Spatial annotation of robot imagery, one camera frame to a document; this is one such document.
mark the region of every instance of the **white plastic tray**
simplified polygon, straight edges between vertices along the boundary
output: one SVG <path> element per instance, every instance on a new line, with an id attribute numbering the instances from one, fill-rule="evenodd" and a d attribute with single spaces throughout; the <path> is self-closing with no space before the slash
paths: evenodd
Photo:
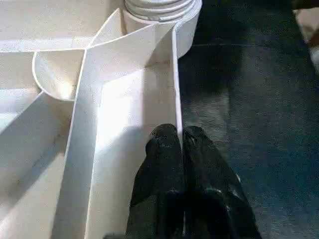
<path id="1" fill-rule="evenodd" d="M 181 132 L 194 1 L 161 23 L 122 0 L 0 2 L 0 239 L 125 233 L 149 133 Z"/>

